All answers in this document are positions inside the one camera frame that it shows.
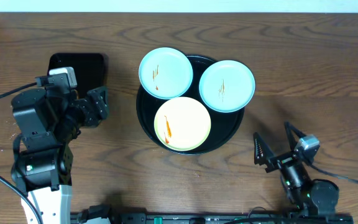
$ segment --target white wall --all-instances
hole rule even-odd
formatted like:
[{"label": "white wall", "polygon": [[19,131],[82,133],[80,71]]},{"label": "white wall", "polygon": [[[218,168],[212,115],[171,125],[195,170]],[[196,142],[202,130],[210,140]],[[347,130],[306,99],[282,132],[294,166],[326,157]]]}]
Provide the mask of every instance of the white wall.
[{"label": "white wall", "polygon": [[358,12],[358,0],[0,0],[0,12]]}]

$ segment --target black tray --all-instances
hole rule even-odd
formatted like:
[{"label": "black tray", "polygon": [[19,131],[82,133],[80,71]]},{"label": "black tray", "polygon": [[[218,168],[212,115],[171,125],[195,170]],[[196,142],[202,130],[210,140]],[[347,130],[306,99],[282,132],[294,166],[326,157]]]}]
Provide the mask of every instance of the black tray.
[{"label": "black tray", "polygon": [[136,110],[140,125],[142,126],[146,134],[149,136],[149,138],[153,140],[153,142],[171,152],[187,155],[196,155],[215,150],[228,142],[228,140],[230,140],[234,133],[236,133],[241,124],[242,117],[244,115],[244,108],[232,113],[220,113],[206,106],[201,99],[198,85],[200,84],[200,78],[204,71],[210,65],[215,63],[216,60],[200,55],[187,55],[187,58],[189,59],[191,66],[193,67],[193,83],[186,91],[186,93],[182,96],[187,96],[198,100],[208,110],[208,113],[211,117],[211,131],[209,132],[209,135],[206,138],[205,142],[203,142],[197,148],[189,151],[176,151],[162,144],[162,142],[158,140],[158,137],[154,131],[154,118],[155,114],[157,113],[157,110],[167,100],[157,99],[154,96],[148,94],[143,89],[142,85],[137,92]]}]

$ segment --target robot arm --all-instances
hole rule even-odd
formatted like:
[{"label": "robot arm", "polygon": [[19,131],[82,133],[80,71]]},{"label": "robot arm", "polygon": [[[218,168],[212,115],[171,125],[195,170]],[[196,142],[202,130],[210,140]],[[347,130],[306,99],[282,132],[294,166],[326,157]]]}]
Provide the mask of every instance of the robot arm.
[{"label": "robot arm", "polygon": [[280,170],[282,184],[288,198],[298,210],[290,212],[291,217],[326,217],[335,215],[335,206],[339,199],[339,188],[328,180],[311,180],[303,162],[312,164],[320,145],[314,135],[305,135],[290,123],[284,124],[290,152],[279,156],[263,141],[258,133],[254,133],[255,164],[267,165],[266,172]]},{"label": "robot arm", "polygon": [[[38,87],[12,99],[13,115],[20,127],[14,141],[12,179],[28,196],[44,223],[70,223],[71,167],[68,143],[81,134],[82,126],[97,127],[109,114],[107,88],[101,86],[77,99],[71,67],[51,70],[36,78]],[[26,151],[20,152],[20,142]],[[28,223],[37,223],[22,200]]]}]

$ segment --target food stain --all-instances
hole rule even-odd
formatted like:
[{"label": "food stain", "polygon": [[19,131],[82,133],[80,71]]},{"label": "food stain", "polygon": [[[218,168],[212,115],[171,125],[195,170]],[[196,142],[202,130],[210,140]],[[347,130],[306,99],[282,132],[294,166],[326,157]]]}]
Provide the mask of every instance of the food stain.
[{"label": "food stain", "polygon": [[222,85],[219,88],[218,92],[219,92],[219,97],[221,97],[221,94],[222,94],[222,102],[223,102],[223,98],[224,98],[224,79],[222,79]]},{"label": "food stain", "polygon": [[167,137],[165,135],[165,132],[164,132],[164,137],[165,137],[165,143],[169,144],[169,141],[168,141],[168,139],[167,139]]},{"label": "food stain", "polygon": [[172,138],[172,132],[171,132],[171,129],[169,128],[169,123],[168,123],[167,116],[164,116],[164,117],[165,117],[165,120],[167,121],[168,137]]},{"label": "food stain", "polygon": [[156,71],[153,70],[153,81],[154,81],[154,83],[155,83],[155,79],[156,79],[157,75],[158,75],[158,65],[157,65]]}]

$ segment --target wooden table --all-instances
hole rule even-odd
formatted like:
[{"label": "wooden table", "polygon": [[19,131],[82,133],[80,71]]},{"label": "wooden table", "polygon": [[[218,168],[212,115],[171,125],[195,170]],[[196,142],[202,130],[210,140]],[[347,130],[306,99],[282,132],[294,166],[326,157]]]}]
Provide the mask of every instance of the wooden table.
[{"label": "wooden table", "polygon": [[[218,60],[240,60],[256,92],[223,147],[182,156],[156,146],[136,115],[138,66],[169,46]],[[151,212],[246,213],[288,206],[279,172],[254,165],[252,133],[288,150],[283,122],[315,134],[316,165],[358,178],[358,14],[0,14],[0,94],[45,75],[56,52],[109,57],[111,115],[70,143],[75,155],[72,211],[103,202]],[[8,180],[19,129],[0,100],[0,174]],[[358,222],[358,185],[338,184],[338,212]],[[0,223],[25,223],[18,196],[0,184]]]}]

